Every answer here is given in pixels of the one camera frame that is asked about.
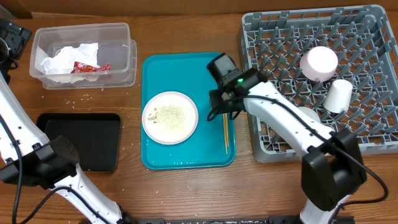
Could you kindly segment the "wooden chopstick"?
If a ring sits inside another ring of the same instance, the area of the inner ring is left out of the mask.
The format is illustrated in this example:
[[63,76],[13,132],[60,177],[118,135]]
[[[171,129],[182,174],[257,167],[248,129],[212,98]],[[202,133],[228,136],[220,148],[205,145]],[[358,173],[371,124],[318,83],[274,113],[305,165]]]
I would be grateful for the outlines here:
[[229,128],[228,128],[228,114],[223,114],[223,121],[224,121],[224,136],[225,136],[225,144],[226,144],[226,152],[229,148]]
[[224,129],[225,152],[228,155],[229,133],[228,133],[228,117],[226,113],[223,113],[223,129]]

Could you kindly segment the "white napkin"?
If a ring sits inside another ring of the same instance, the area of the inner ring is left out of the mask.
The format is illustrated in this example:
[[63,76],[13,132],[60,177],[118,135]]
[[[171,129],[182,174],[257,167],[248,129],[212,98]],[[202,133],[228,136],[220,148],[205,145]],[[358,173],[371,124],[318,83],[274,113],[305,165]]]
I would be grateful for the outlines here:
[[97,63],[99,44],[80,44],[79,47],[66,46],[54,57],[45,57],[41,63],[44,74],[52,81],[59,83],[75,83],[86,79],[84,75],[71,73],[75,62],[99,67]]

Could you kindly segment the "red sauce packet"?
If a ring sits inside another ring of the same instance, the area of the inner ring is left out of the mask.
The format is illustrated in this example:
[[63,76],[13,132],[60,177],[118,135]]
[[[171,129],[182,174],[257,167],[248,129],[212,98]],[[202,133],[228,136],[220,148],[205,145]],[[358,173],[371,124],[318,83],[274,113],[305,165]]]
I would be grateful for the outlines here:
[[71,73],[102,72],[107,70],[111,70],[110,64],[106,64],[103,67],[94,67],[85,63],[75,62]]

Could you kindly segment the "gray bowl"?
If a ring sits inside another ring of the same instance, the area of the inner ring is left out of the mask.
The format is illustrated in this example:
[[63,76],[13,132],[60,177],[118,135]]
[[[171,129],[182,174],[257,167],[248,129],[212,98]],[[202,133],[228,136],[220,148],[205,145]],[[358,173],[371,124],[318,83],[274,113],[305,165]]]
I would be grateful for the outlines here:
[[301,112],[305,113],[308,117],[312,118],[314,121],[321,123],[320,117],[316,111],[314,111],[310,108],[304,107],[304,106],[300,106],[299,110]]

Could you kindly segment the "small pink bowl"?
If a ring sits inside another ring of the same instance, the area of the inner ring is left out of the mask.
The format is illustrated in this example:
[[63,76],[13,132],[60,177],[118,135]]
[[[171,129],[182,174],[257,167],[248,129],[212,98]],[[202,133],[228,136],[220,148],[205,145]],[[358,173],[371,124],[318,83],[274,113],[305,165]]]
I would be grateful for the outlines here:
[[324,46],[314,47],[300,59],[302,73],[309,80],[325,82],[332,78],[338,66],[336,53]]

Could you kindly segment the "white paper cup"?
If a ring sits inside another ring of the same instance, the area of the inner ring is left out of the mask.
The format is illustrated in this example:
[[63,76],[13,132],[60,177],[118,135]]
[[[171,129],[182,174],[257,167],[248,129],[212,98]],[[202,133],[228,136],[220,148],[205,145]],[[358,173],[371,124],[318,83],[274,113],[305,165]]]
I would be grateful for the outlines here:
[[351,101],[353,85],[347,80],[335,80],[327,93],[323,107],[332,112],[347,111]]

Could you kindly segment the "gray dishwasher rack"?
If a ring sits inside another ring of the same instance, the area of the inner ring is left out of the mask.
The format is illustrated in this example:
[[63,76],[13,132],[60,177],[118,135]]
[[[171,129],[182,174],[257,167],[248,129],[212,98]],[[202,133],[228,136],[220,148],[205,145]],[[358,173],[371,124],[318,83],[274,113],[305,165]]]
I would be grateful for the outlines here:
[[[247,13],[239,45],[244,70],[259,70],[323,124],[354,132],[362,155],[397,152],[397,41],[381,6]],[[302,73],[301,57],[318,46],[338,57],[334,79],[353,85],[347,111],[326,110],[331,83],[313,82]]]

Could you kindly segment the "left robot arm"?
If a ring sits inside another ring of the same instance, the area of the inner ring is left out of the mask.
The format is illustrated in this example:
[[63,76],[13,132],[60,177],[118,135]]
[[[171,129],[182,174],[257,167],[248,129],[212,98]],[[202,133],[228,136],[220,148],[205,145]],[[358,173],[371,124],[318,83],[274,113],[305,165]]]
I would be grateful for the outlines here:
[[29,118],[9,88],[10,46],[1,41],[1,180],[17,186],[11,222],[16,223],[22,186],[41,186],[59,194],[91,223],[135,223],[128,212],[105,196],[87,178],[79,157],[64,136],[51,141]]

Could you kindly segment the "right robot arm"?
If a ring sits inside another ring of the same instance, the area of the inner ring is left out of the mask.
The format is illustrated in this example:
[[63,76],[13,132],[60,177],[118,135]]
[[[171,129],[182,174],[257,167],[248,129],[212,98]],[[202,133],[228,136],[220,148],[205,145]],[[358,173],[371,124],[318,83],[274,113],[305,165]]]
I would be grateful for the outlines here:
[[301,186],[308,201],[300,221],[333,223],[347,198],[367,179],[356,135],[310,118],[255,68],[242,71],[225,53],[206,67],[218,85],[209,92],[208,121],[219,114],[234,120],[241,111],[261,118],[302,161]]

